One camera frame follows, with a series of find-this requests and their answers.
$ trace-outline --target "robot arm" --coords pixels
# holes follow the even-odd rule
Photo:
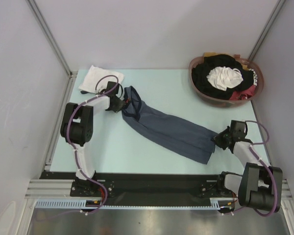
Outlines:
[[[115,82],[109,81],[106,89],[109,90],[115,85]],[[119,92],[119,87],[120,85],[118,84],[114,91],[110,94],[101,96],[91,102],[88,102],[87,105],[82,106],[76,113],[73,122],[71,123],[70,140],[76,145],[77,161],[79,162],[81,169],[83,169],[83,173],[89,178],[93,178],[95,173],[94,162],[89,157],[91,156],[89,153],[90,143],[87,143],[93,135],[93,117],[101,111],[112,110],[117,113],[122,109],[125,102],[116,96]],[[68,103],[64,111],[60,134],[65,138],[66,142],[68,142],[66,138],[68,123],[77,106],[78,104],[76,103]],[[80,180],[87,180],[79,170],[76,172],[76,177]]]
[[[223,186],[233,191],[241,206],[271,211],[274,206],[273,184],[277,188],[277,204],[274,212],[278,212],[281,205],[282,170],[269,166],[274,182],[267,169],[260,163],[259,155],[251,145],[247,135],[247,124],[242,121],[231,121],[231,126],[213,138],[217,146],[229,148],[245,167],[242,176],[223,172]]]

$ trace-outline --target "pile of clothes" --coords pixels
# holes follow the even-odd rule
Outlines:
[[[256,72],[226,54],[204,57],[192,69],[192,80],[201,93],[224,100],[248,99],[257,86]]]

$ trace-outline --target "stainless steel surface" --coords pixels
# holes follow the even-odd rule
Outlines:
[[[35,0],[26,0],[26,2],[28,3],[29,8],[31,9],[32,13],[34,14],[39,26],[41,27],[44,35],[46,36],[46,39],[48,40],[52,50],[54,51],[56,57],[58,58],[61,66],[63,67],[63,69],[65,70],[67,75],[70,76],[71,71],[68,66],[68,63],[66,62],[57,42],[55,41],[47,23],[46,23],[45,18],[43,17],[41,11],[39,10],[39,7],[38,7],[36,1]]]
[[[274,24],[276,18],[278,17],[279,13],[281,12],[282,7],[284,6],[286,0],[279,0],[278,3],[276,4],[273,12],[271,13],[268,22],[266,23],[266,26],[264,28],[264,30],[262,31],[262,33],[260,34],[257,43],[255,45],[255,47],[253,48],[253,50],[251,51],[248,59],[249,60],[253,60],[259,50],[259,48],[261,47],[263,41],[265,40],[269,30],[271,29],[272,25]]]
[[[262,218],[252,209],[221,216],[217,211],[100,210],[70,213],[35,209],[27,235],[289,235],[282,213]]]

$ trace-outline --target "red clothing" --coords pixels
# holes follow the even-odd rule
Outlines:
[[[230,100],[248,99],[255,94],[255,85],[252,85],[247,90],[242,92],[233,92]]]

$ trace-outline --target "metal floor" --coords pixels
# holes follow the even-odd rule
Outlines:
[[[289,235],[282,212],[258,216],[244,209],[234,216],[217,211],[110,210],[84,216],[65,210],[35,209],[27,235]]]

